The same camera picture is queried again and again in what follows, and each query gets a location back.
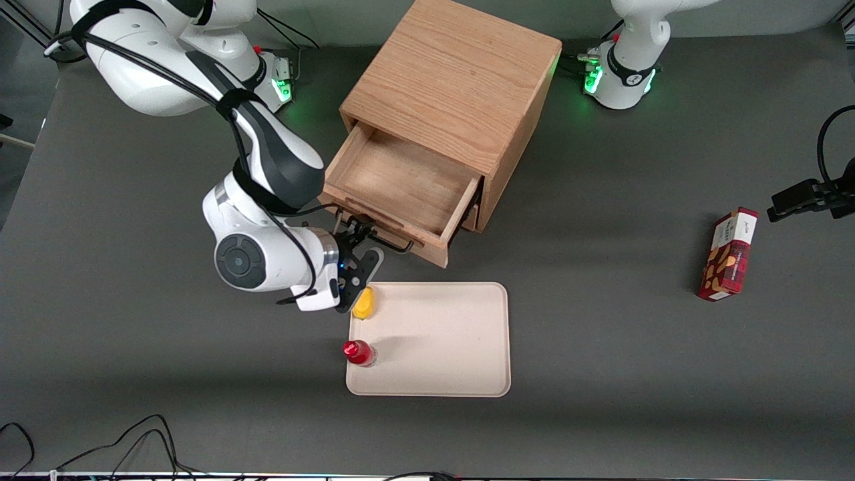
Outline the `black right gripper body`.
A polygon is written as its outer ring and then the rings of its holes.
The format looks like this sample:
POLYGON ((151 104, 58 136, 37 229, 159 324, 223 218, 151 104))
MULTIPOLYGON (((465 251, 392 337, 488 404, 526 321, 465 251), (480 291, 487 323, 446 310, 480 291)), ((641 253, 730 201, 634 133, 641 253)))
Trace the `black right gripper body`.
POLYGON ((333 235, 338 247, 338 277, 337 287, 334 293, 338 293, 339 304, 336 305, 337 313, 350 313, 361 296, 361 293, 369 284, 369 278, 376 271, 375 253, 366 252, 364 258, 358 258, 353 244, 353 234, 350 236, 333 235))

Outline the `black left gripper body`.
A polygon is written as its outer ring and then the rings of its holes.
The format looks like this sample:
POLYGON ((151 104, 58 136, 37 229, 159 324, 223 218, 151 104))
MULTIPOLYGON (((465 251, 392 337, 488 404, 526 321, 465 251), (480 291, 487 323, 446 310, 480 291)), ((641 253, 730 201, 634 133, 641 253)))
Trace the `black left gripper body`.
POLYGON ((822 183, 826 194, 826 205, 834 220, 854 213, 854 158, 847 162, 841 177, 832 180, 825 161, 822 162, 822 183))

